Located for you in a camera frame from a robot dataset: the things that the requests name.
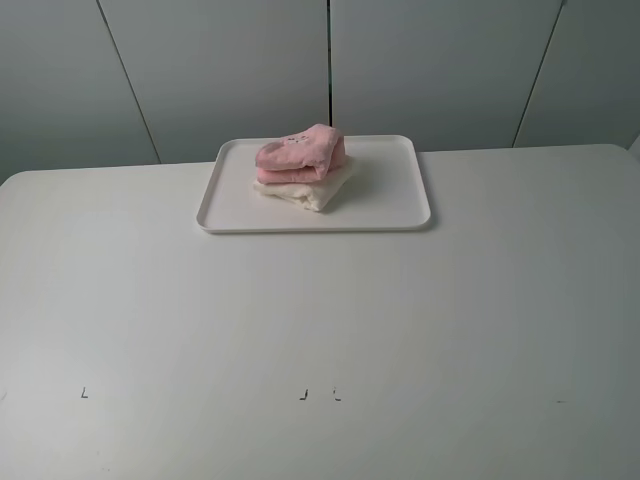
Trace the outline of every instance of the folded cloth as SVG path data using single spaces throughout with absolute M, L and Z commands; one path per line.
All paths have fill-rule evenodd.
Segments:
M 256 156 L 260 183 L 310 183 L 344 164 L 344 136 L 335 128 L 314 125 L 262 147 Z M 287 172 L 278 176 L 271 172 Z
M 264 185 L 256 180 L 253 188 L 263 195 L 280 197 L 307 210 L 319 212 L 349 180 L 354 170 L 353 159 L 345 157 L 342 167 L 332 170 L 319 182 Z

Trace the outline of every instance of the folded pink towel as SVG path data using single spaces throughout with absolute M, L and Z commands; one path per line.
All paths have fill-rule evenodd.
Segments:
M 335 128 L 314 125 L 262 147 L 256 156 L 258 181 L 311 183 L 345 163 L 344 136 Z

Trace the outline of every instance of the white towel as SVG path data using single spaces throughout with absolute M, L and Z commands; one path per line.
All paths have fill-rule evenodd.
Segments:
M 263 185 L 256 180 L 253 182 L 253 188 L 263 195 L 280 197 L 307 210 L 319 212 L 338 193 L 344 182 L 349 180 L 354 170 L 353 159 L 347 157 L 342 167 L 330 171 L 319 182 Z

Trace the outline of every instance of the tray rim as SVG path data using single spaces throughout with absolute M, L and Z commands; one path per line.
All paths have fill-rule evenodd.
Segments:
M 200 207 L 198 208 L 198 213 L 196 214 L 196 222 L 198 226 L 202 230 L 207 233 L 215 234 L 215 235 L 227 235 L 227 234 L 261 234 L 261 233 L 340 233 L 340 232 L 413 232 L 417 230 L 422 230 L 427 226 L 429 221 L 431 220 L 432 212 L 431 205 L 429 204 L 429 198 L 427 197 L 426 186 L 424 184 L 424 180 L 422 178 L 422 171 L 420 168 L 420 162 L 418 161 L 418 156 L 413 145 L 411 139 L 405 137 L 404 135 L 349 135 L 345 136 L 345 143 L 348 139 L 354 140 L 396 140 L 404 143 L 405 146 L 411 152 L 411 169 L 414 173 L 414 180 L 416 182 L 416 187 L 418 187 L 418 192 L 421 197 L 421 203 L 423 210 L 425 212 L 425 218 L 422 222 L 415 225 L 408 226 L 400 226 L 400 227 L 301 227 L 301 228 L 256 228 L 256 229 L 219 229 L 219 228 L 211 228 L 205 225 L 204 218 L 206 217 L 206 213 L 211 205 L 211 197 L 215 190 L 215 186 L 220 178 L 220 173 L 222 172 L 222 165 L 224 164 L 224 154 L 235 144 L 238 143 L 252 143 L 252 144 L 266 144 L 275 140 L 275 138 L 237 138 L 233 140 L 229 140 L 225 142 L 218 150 L 218 155 L 216 156 L 216 161 L 213 165 L 213 171 L 211 172 L 211 177 L 209 178 L 209 182 L 207 183 L 207 188 L 205 189 L 204 195 L 202 197 L 202 201 L 200 202 Z

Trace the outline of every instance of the table surface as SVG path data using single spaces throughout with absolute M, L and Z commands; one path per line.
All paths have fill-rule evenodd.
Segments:
M 212 164 L 11 178 L 0 478 L 639 478 L 640 164 L 420 163 L 406 233 L 208 235 Z

